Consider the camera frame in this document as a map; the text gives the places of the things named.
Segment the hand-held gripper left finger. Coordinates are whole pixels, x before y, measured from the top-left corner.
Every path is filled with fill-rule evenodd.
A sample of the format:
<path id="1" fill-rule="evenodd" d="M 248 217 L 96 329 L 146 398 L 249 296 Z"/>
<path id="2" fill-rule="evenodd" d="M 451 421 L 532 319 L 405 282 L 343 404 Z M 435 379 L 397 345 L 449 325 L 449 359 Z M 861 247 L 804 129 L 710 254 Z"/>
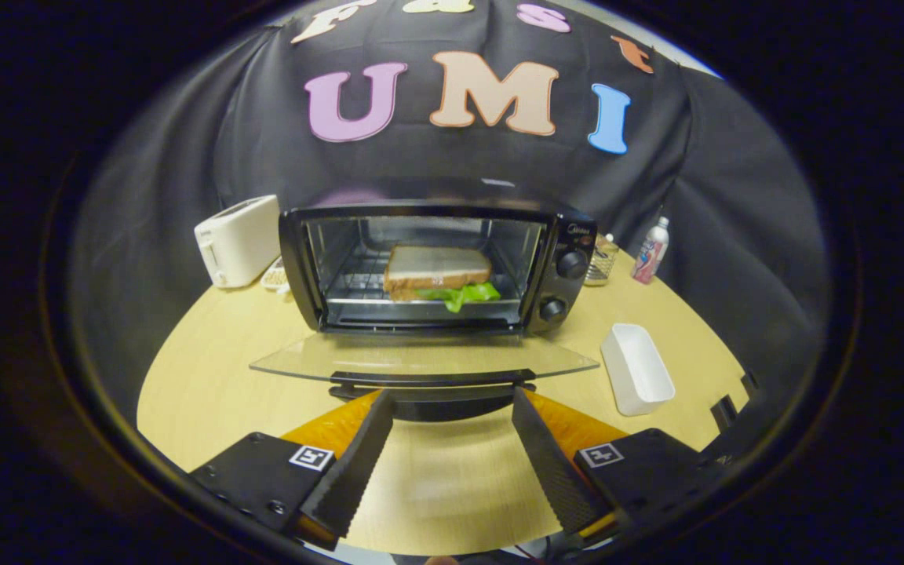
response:
<path id="1" fill-rule="evenodd" d="M 241 515 L 277 534 L 334 550 L 392 430 L 396 402 L 374 391 L 292 430 L 251 432 L 190 472 Z"/>

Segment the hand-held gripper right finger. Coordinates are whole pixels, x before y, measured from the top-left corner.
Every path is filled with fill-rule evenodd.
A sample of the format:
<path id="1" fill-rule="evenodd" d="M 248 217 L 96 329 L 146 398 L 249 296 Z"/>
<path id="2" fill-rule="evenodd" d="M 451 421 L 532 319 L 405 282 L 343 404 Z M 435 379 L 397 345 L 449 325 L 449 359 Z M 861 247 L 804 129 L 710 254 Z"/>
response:
<path id="1" fill-rule="evenodd" d="M 514 389 L 512 424 L 564 535 L 577 542 L 663 525 L 726 473 L 660 429 L 621 432 L 526 388 Z"/>

